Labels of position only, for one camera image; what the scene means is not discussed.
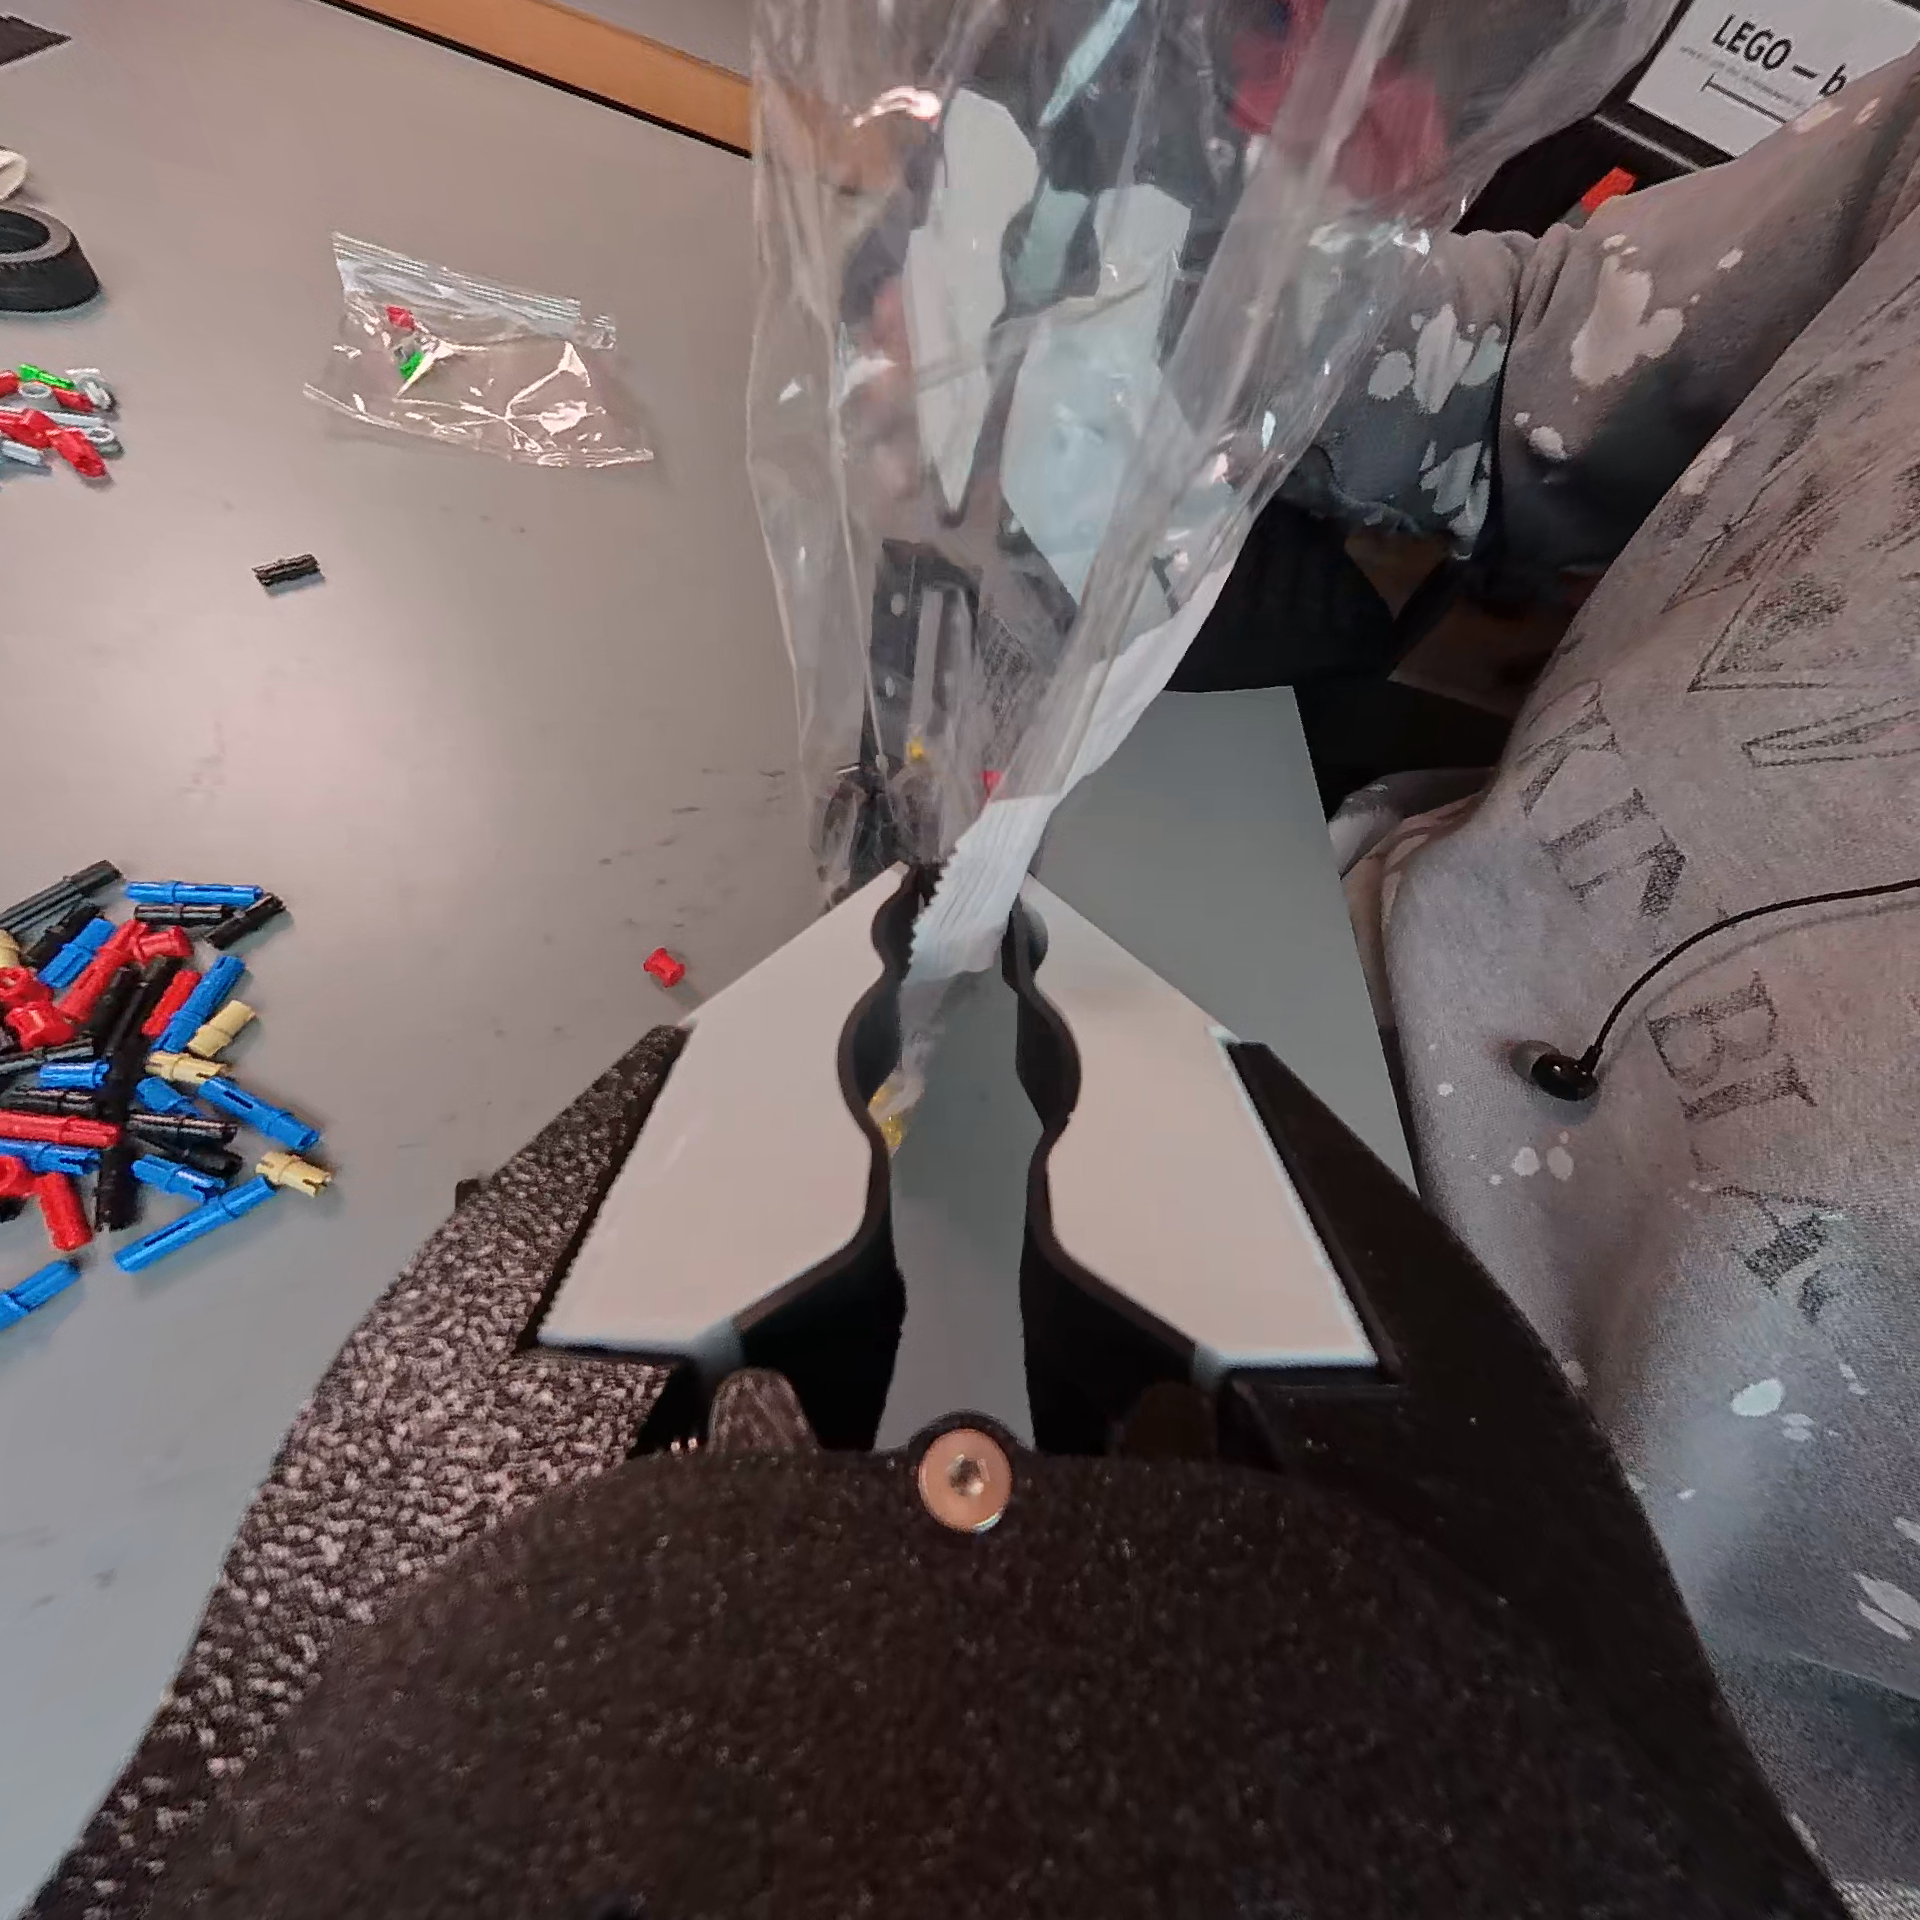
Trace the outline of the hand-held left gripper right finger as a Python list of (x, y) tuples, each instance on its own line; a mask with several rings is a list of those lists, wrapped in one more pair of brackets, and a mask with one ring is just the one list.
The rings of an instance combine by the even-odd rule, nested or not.
[(1240, 1037), (1067, 901), (1017, 905), (1005, 974), (1045, 1260), (1198, 1373), (1373, 1373)]

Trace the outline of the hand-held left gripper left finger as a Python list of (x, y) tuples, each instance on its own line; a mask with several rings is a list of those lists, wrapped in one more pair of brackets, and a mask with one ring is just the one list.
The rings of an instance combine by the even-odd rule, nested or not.
[(717, 1359), (849, 1314), (899, 1337), (892, 1154), (921, 874), (894, 863), (694, 1008), (605, 1200), (534, 1320), (548, 1350)]

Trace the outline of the clear plastic bag of parts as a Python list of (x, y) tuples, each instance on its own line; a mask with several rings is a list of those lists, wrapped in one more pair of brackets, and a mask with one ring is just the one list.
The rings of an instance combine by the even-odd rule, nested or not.
[(1669, 5), (756, 5), (749, 470), (828, 898), (950, 983), (1288, 490), (1489, 549), (1513, 320), (1427, 293)]

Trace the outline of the person's right forearm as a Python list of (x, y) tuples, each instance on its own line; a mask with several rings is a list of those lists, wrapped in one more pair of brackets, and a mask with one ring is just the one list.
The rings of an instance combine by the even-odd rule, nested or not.
[(1285, 501), (1464, 557), (1606, 566), (1916, 210), (1916, 87), (1909, 52), (1582, 225), (1443, 233)]

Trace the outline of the grey desk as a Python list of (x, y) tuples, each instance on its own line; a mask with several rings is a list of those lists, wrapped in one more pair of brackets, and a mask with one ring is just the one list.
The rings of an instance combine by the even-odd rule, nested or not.
[[(818, 905), (747, 486), (753, 172), (329, 5), (4, 5), (4, 145), (104, 296), (123, 456), (4, 479), (4, 901), (241, 879), (251, 1089), (336, 1181), (4, 1333), (4, 1916), (101, 1806), (361, 1311), (666, 1014)], [(540, 469), (308, 399), (329, 237), (578, 296), (649, 464)], [(254, 565), (314, 553), (285, 594)]]

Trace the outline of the grey printed sweatshirt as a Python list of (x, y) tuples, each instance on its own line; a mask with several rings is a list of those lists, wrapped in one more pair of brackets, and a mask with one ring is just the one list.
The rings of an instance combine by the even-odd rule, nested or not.
[(1860, 273), (1350, 877), (1424, 1192), (1862, 1916), (1916, 1916), (1916, 449), (1916, 277)]

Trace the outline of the pile of coloured toy pins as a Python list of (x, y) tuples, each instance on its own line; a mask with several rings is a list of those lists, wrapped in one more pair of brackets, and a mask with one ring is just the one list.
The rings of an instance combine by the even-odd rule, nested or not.
[(334, 1169), (323, 1129), (241, 1076), (249, 949), (288, 918), (267, 887), (141, 879), (109, 860), (2, 912), (2, 1214), (45, 1260), (4, 1272), (2, 1329), (106, 1254), (145, 1278)]

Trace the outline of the small clear zip bag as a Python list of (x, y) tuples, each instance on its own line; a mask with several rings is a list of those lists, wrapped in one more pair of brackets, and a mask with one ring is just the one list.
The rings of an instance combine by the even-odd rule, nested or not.
[(476, 277), (336, 231), (344, 316), (305, 394), (406, 439), (609, 470), (657, 452), (617, 364), (617, 322), (577, 296)]

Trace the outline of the pile of red grey connectors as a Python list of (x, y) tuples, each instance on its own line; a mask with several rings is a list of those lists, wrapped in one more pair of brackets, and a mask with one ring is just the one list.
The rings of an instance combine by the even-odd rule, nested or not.
[(4, 469), (64, 469), (94, 484), (123, 452), (118, 399), (104, 370), (2, 365)]

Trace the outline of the wooden board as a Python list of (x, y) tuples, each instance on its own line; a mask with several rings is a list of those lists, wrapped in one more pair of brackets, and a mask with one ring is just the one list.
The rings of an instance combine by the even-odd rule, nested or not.
[(558, 1), (331, 1), (385, 30), (753, 154), (753, 80), (666, 39)]

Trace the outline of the black toy tire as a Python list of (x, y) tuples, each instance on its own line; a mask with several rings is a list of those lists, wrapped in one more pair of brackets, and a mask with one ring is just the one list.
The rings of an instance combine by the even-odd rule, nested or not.
[(43, 208), (2, 206), (2, 316), (56, 316), (99, 298), (104, 284), (78, 236)]

